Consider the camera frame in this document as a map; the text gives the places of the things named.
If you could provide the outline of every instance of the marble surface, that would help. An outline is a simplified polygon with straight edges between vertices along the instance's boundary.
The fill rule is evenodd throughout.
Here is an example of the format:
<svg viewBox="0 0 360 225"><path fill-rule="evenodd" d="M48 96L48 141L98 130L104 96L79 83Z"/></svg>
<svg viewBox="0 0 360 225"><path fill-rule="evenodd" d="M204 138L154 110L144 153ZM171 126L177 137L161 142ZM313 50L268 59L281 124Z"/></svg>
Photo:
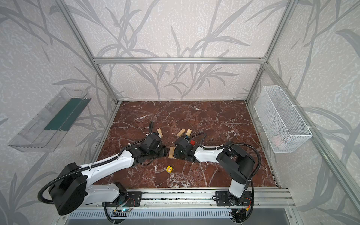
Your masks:
<svg viewBox="0 0 360 225"><path fill-rule="evenodd" d="M260 171L253 178L254 186L276 186L258 136L244 101L158 101L122 102L98 160L118 153L123 146L145 136L150 121L154 130L161 128L163 142L174 146L176 134L191 129L192 134L204 131L204 145L216 146L228 140L247 143L262 155ZM195 137L199 143L201 136ZM244 148L256 160L256 154ZM172 172L166 172L168 166ZM218 163L191 163L180 159L160 158L150 165L136 165L111 174L96 184L120 182L124 188L191 188L229 187L231 178Z"/></svg>

